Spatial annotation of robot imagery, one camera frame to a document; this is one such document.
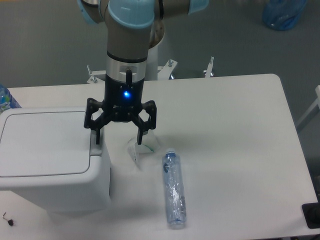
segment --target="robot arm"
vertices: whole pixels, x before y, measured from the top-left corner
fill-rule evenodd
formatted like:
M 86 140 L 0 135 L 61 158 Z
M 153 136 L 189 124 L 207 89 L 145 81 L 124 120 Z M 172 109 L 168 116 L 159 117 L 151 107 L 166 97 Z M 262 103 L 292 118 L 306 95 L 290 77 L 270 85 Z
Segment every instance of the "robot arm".
M 138 127 L 137 143 L 156 128 L 157 107 L 153 100 L 141 103 L 149 40 L 155 20 L 204 9 L 209 0 L 78 0 L 90 23 L 108 27 L 104 100 L 87 100 L 84 127 L 96 131 L 109 122 L 133 122 Z M 96 120 L 92 114 L 103 113 Z M 149 114 L 143 121 L 139 113 Z

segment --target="bin lid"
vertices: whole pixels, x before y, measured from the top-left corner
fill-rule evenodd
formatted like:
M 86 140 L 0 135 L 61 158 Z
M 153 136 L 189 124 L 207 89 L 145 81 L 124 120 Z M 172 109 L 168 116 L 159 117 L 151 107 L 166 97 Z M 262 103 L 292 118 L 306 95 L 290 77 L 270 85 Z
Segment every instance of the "bin lid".
M 0 115 L 0 177 L 81 174 L 90 166 L 84 111 L 12 109 Z

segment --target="blue led light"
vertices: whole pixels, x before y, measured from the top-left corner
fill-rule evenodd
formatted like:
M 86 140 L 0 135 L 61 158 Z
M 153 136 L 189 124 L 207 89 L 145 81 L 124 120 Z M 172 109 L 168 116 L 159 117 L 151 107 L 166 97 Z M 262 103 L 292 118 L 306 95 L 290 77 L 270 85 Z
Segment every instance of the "blue led light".
M 126 99 L 129 99 L 129 98 L 131 97 L 131 93 L 128 92 L 128 91 L 125 91 L 125 92 L 123 93 L 123 96 L 124 96 Z

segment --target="water bottle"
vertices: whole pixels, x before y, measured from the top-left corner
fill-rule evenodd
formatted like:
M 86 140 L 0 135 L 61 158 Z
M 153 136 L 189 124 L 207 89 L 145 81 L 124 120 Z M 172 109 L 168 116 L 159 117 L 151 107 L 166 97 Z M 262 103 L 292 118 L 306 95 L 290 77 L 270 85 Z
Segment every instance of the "water bottle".
M 187 220 L 186 201 L 180 157 L 169 148 L 162 158 L 166 219 L 170 225 L 183 225 Z
M 0 114 L 5 110 L 18 108 L 21 108 L 19 103 L 10 94 L 10 91 L 0 84 Z
M 292 29 L 298 22 L 307 0 L 269 0 L 263 10 L 262 20 L 272 29 Z

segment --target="white table surface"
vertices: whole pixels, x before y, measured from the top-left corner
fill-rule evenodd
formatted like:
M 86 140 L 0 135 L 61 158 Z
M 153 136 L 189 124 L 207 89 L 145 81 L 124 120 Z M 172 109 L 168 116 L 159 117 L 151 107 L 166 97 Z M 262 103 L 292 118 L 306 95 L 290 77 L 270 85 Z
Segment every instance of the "white table surface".
M 84 106 L 103 84 L 10 89 L 23 107 Z M 146 82 L 157 104 L 161 149 L 140 160 L 126 151 L 133 123 L 110 123 L 111 206 L 87 213 L 48 213 L 0 192 L 4 240 L 251 240 L 320 233 L 301 205 L 317 201 L 279 78 L 273 74 Z M 166 223 L 161 157 L 181 156 L 187 211 L 184 229 Z

